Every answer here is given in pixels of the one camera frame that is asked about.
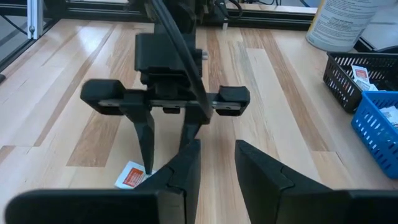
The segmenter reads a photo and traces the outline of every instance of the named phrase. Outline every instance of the bottle label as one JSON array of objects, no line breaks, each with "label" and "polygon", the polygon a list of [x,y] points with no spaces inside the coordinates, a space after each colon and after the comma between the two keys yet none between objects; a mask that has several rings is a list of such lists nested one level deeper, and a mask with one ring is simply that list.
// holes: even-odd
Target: bottle label
[{"label": "bottle label", "polygon": [[377,6],[376,0],[325,0],[310,28],[309,40],[352,46],[370,23]]}]

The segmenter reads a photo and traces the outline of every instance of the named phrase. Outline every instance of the black plastic basket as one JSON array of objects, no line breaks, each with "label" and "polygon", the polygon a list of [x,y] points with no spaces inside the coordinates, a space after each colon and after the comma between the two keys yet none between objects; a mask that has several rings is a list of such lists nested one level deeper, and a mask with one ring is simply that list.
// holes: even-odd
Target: black plastic basket
[{"label": "black plastic basket", "polygon": [[378,90],[398,90],[398,54],[328,53],[323,81],[347,113],[354,113],[362,90],[353,80],[351,66],[367,68],[370,82]]}]

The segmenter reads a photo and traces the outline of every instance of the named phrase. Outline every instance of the black wire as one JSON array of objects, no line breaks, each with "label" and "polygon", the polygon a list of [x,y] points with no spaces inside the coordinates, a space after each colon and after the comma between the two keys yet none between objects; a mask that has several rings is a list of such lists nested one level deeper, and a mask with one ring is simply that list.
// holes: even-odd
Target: black wire
[{"label": "black wire", "polygon": [[221,11],[221,13],[227,18],[227,19],[229,19],[229,20],[236,20],[236,19],[239,19],[240,17],[242,17],[242,15],[243,15],[243,9],[242,9],[242,6],[236,1],[236,0],[229,0],[232,4],[234,4],[237,8],[238,8],[238,11],[239,11],[239,15],[238,16],[230,16],[229,14],[228,14],[228,11],[226,10],[226,6],[224,5],[224,6],[222,6],[221,5],[221,3],[223,3],[223,2],[221,2],[220,0],[216,0],[214,3],[216,4],[216,6],[220,9],[220,11]]},{"label": "black wire", "polygon": [[209,100],[207,98],[205,87],[203,86],[203,82],[199,76],[198,67],[192,58],[192,55],[182,37],[182,34],[180,33],[180,30],[173,20],[169,10],[163,3],[163,0],[152,0],[151,2],[157,17],[164,26],[175,49],[177,50],[178,55],[181,58],[183,66],[187,72],[187,77],[191,83],[193,93],[196,95],[199,105],[201,106],[206,117],[210,119],[213,113],[213,108],[210,106]]},{"label": "black wire", "polygon": [[25,32],[23,29],[19,28],[17,25],[15,25],[15,23],[13,23],[11,20],[9,20],[6,16],[4,15],[0,15],[3,19],[5,19],[8,23],[10,23],[10,25],[12,25],[13,27],[15,27],[15,29],[19,30],[19,32],[27,35],[27,32]]},{"label": "black wire", "polygon": [[275,0],[272,0],[272,3],[265,3],[265,2],[262,2],[262,1],[259,1],[259,3],[271,6],[271,5],[273,5],[275,3]]}]

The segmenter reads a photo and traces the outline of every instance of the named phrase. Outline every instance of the blue plastic basket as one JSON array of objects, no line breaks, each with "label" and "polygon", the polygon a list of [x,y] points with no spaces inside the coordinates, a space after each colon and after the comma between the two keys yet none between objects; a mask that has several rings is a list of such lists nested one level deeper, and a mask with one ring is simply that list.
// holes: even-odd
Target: blue plastic basket
[{"label": "blue plastic basket", "polygon": [[398,91],[364,91],[351,122],[384,173],[398,179],[398,131],[379,111],[398,107]]}]

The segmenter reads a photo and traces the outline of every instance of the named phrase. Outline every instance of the white packet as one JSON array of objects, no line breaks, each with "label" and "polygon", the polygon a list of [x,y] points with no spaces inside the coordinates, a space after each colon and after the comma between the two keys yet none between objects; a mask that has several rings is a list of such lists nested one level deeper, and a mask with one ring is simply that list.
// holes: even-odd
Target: white packet
[{"label": "white packet", "polygon": [[369,91],[379,91],[374,84],[371,84]]},{"label": "white packet", "polygon": [[371,84],[366,83],[360,79],[355,80],[355,83],[360,87],[362,91],[367,91],[371,88]]},{"label": "white packet", "polygon": [[361,80],[370,84],[369,73],[366,68],[355,65],[352,65],[351,67],[353,68],[354,82],[356,82],[357,80]]},{"label": "white packet", "polygon": [[134,189],[155,173],[156,171],[153,170],[151,175],[147,175],[144,166],[129,161],[114,185],[120,189]]},{"label": "white packet", "polygon": [[395,106],[381,108],[380,112],[387,118],[394,128],[398,129],[398,110]]}]

